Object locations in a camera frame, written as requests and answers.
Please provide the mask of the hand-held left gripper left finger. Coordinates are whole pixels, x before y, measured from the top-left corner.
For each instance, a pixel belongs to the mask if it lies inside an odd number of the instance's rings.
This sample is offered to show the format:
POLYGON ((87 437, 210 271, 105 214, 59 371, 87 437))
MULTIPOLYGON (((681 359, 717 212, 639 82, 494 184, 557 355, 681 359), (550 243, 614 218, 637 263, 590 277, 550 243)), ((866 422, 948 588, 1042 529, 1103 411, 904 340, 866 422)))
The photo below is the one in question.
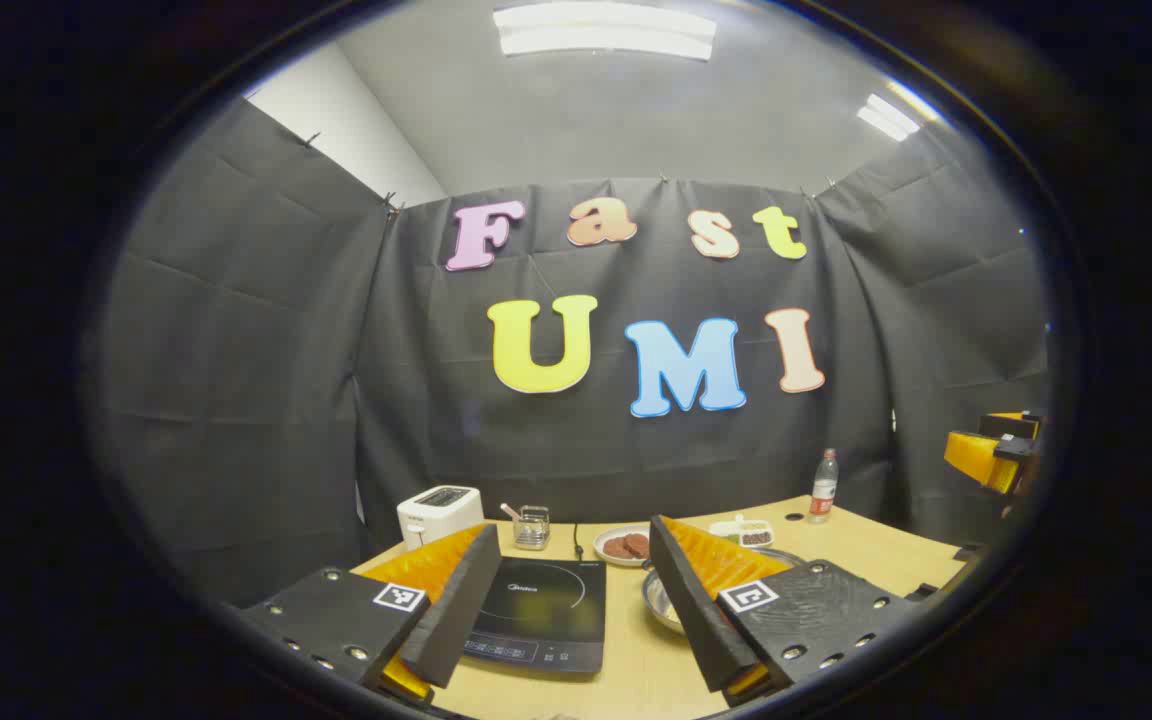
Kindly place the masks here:
POLYGON ((344 682, 426 705, 448 687, 500 566, 480 523, 366 571, 320 568, 237 612, 344 682))

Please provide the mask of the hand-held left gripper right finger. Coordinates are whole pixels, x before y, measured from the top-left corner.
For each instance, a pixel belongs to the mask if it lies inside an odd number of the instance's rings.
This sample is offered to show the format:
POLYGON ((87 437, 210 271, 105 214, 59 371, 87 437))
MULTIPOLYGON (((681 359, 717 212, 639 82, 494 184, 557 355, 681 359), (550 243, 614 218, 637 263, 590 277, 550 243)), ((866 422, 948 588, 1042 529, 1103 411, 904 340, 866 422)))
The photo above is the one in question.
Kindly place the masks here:
POLYGON ((922 614, 840 564, 786 564, 684 521, 650 520, 649 555, 708 691, 728 706, 864 655, 922 614))

